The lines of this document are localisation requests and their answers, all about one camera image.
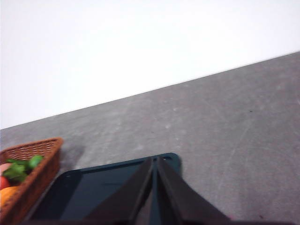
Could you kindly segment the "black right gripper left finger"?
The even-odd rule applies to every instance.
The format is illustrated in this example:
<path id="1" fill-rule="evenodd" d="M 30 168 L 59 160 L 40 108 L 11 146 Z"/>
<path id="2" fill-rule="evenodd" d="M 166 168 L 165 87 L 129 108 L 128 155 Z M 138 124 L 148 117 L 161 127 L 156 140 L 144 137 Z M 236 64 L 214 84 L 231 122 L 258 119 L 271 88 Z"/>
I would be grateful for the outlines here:
<path id="1" fill-rule="evenodd" d="M 147 158 L 115 193 L 86 218 L 92 221 L 135 221 L 152 189 L 153 159 Z"/>

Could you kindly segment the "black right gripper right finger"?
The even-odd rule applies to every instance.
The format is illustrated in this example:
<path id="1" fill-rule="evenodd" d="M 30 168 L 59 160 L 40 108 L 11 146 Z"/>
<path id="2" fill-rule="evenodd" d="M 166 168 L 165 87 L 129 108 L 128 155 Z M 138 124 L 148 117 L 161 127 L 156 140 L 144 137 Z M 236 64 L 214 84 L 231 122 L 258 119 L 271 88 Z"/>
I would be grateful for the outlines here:
<path id="1" fill-rule="evenodd" d="M 197 194 L 161 157 L 157 159 L 160 204 L 174 221 L 229 221 L 230 218 Z"/>

